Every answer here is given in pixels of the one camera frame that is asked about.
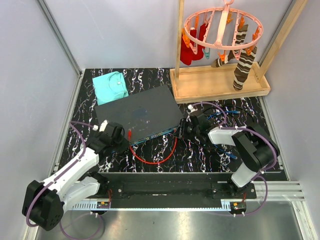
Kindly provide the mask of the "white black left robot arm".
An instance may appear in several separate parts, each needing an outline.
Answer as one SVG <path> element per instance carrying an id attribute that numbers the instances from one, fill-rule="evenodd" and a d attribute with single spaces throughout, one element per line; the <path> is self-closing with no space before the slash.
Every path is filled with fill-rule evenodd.
<path id="1" fill-rule="evenodd" d="M 80 201 L 109 193 L 108 179 L 93 169 L 106 157 L 125 152 L 129 141 L 121 124 L 103 121 L 94 125 L 95 135 L 85 140 L 74 158 L 48 178 L 28 184 L 22 214 L 28 227 L 52 230 L 63 215 Z"/>

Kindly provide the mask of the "dark grey network switch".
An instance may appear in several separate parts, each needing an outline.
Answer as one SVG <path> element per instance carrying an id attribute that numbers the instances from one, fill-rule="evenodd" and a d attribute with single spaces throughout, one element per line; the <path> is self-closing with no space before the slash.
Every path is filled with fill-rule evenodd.
<path id="1" fill-rule="evenodd" d="M 165 84 L 95 107 L 98 122 L 104 120 L 123 126 L 125 138 L 137 145 L 167 134 L 183 118 L 176 100 Z"/>

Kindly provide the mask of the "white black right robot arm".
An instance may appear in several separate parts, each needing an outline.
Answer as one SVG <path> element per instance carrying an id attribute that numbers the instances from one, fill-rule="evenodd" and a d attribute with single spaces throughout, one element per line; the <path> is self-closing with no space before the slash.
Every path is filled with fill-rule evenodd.
<path id="1" fill-rule="evenodd" d="M 180 139 L 194 140 L 208 150 L 219 145 L 237 149 L 241 164 L 222 189 L 235 199 L 244 194 L 253 180 L 272 168 L 280 155 L 278 145 L 258 123 L 242 127 L 214 127 L 204 114 L 192 113 L 180 120 L 177 136 Z"/>

